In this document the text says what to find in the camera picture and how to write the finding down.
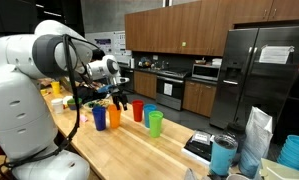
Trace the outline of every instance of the microwave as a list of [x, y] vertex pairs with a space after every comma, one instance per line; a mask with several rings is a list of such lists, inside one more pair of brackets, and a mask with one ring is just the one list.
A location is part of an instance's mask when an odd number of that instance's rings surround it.
[[194, 64], [192, 68], [192, 77], [218, 81], [220, 66]]

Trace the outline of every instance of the refrigerator door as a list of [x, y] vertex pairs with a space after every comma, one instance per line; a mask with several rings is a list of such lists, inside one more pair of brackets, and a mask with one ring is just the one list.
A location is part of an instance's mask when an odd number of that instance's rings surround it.
[[210, 124], [225, 128], [234, 120], [258, 29], [233, 30], [227, 36]]
[[[268, 57], [265, 49], [274, 46], [294, 47], [285, 64]], [[273, 50], [269, 56], [277, 55]], [[273, 117], [274, 130], [299, 67], [299, 27], [260, 29], [254, 52], [235, 118], [246, 124], [251, 107], [256, 106]], [[268, 62], [259, 61], [261, 55]]]

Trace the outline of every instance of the wooden table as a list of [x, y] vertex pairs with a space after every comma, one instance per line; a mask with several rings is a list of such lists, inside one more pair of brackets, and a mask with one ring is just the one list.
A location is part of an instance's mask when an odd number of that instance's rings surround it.
[[[70, 95], [62, 91], [64, 97]], [[44, 96], [49, 109], [53, 94]], [[189, 158], [181, 152], [193, 131], [167, 119], [162, 122], [162, 134], [151, 138], [144, 122], [133, 121], [132, 106], [121, 113], [118, 129], [109, 127], [97, 131], [90, 112], [81, 108], [81, 114], [88, 117], [80, 122], [80, 128], [73, 138], [72, 146], [90, 164], [92, 170], [102, 179], [183, 179], [187, 168], [195, 171], [197, 177], [208, 174], [208, 167]], [[76, 112], [65, 109], [62, 114], [52, 113], [59, 131], [67, 136], [75, 123]]]

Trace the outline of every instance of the lower cabinet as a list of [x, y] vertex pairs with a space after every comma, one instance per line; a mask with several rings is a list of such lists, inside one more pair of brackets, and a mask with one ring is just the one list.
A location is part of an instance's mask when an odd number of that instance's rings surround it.
[[210, 117], [215, 95], [215, 86], [186, 81], [182, 108]]
[[156, 99], [157, 76], [155, 74], [135, 71], [134, 78], [136, 93]]

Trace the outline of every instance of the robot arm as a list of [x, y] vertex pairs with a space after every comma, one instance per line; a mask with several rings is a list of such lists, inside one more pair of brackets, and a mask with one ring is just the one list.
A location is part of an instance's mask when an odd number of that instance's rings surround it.
[[[70, 37], [70, 42], [64, 44], [63, 37]], [[0, 38], [0, 145], [11, 162], [30, 160], [33, 156], [39, 159], [16, 167], [13, 172], [18, 179], [37, 179], [34, 178], [37, 177], [35, 173], [46, 179], [46, 172], [49, 175], [58, 173], [61, 177], [67, 174], [70, 178], [71, 173], [78, 171], [85, 175], [89, 171], [88, 163], [79, 156], [61, 151], [62, 148], [53, 144], [57, 127], [32, 80], [67, 76], [69, 69], [92, 80], [106, 77], [116, 106], [119, 106], [119, 101], [125, 105], [126, 98], [118, 85], [129, 80], [120, 77], [119, 66], [113, 56], [104, 56], [102, 61], [89, 63], [94, 49], [93, 44], [56, 21], [40, 23], [33, 35]], [[72, 167], [56, 166], [55, 162], [80, 162], [84, 170], [72, 171]]]

